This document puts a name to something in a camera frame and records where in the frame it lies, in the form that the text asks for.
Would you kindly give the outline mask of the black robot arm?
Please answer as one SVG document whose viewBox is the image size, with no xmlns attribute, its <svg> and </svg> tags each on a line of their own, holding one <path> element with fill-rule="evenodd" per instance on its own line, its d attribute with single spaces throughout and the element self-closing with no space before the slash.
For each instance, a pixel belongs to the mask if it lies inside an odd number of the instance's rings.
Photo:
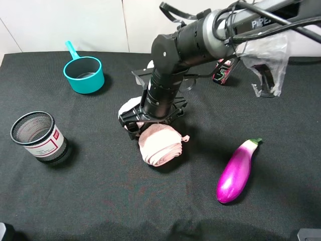
<svg viewBox="0 0 321 241">
<path fill-rule="evenodd" d="M 131 139 L 151 124 L 170 124 L 187 105 L 177 97 L 184 79 L 196 79 L 190 68 L 212 61 L 224 63 L 236 57 L 244 42 L 293 30 L 316 42 L 320 35 L 307 27 L 320 23 L 320 1 L 236 1 L 223 10 L 204 10 L 189 15 L 161 3 L 160 10 L 178 24 L 172 34 L 158 35 L 151 47 L 154 67 L 148 70 L 141 100 L 119 115 Z"/>
</svg>

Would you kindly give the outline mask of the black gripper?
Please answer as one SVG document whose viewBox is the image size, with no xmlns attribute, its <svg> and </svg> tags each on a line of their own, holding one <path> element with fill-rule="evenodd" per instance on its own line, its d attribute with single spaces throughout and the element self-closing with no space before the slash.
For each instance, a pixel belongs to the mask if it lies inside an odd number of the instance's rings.
<svg viewBox="0 0 321 241">
<path fill-rule="evenodd" d="M 184 97 L 176 97 L 171 106 L 170 113 L 165 117 L 156 118 L 147 114 L 141 107 L 140 102 L 141 96 L 131 98 L 119 109 L 119 122 L 121 125 L 124 125 L 124 128 L 132 140 L 140 136 L 143 123 L 163 123 L 170 125 L 184 115 L 183 108 L 187 105 Z"/>
</svg>

